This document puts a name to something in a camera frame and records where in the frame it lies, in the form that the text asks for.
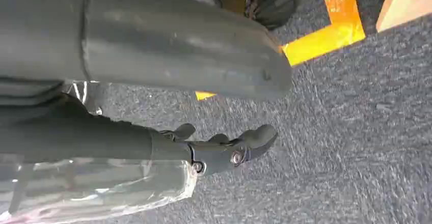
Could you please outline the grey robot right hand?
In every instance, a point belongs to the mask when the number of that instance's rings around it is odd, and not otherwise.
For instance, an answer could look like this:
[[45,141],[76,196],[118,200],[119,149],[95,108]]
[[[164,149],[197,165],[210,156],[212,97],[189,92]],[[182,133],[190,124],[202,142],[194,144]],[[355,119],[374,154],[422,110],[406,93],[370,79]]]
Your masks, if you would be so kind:
[[1,153],[61,158],[185,160],[209,175],[265,154],[264,125],[236,139],[190,142],[90,114],[67,81],[117,82],[271,99],[291,67],[260,24],[195,0],[1,0]]

